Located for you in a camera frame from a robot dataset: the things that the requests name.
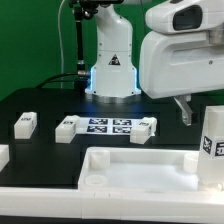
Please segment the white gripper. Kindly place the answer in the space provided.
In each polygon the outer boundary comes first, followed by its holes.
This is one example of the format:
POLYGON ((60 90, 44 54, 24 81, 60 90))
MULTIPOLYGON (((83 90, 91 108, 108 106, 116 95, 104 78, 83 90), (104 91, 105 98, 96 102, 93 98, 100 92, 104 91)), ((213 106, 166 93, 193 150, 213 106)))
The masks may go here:
POLYGON ((224 88, 224 44, 210 44, 207 32, 151 31, 141 46, 139 83, 153 99, 175 96, 182 121, 190 126, 193 111, 191 96, 186 94, 224 88))

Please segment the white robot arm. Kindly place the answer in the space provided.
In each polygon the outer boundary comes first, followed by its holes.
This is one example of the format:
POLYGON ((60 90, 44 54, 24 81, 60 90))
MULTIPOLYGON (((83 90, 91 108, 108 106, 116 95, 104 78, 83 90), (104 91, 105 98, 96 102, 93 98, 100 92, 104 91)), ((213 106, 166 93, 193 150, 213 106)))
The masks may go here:
POLYGON ((193 93, 224 89, 224 0, 166 0, 149 9, 139 66, 132 64, 130 22, 117 14, 116 4, 151 0, 69 0, 80 20, 97 23, 97 61, 91 68, 89 99, 120 103, 147 94, 172 97, 186 125, 195 113, 193 93))

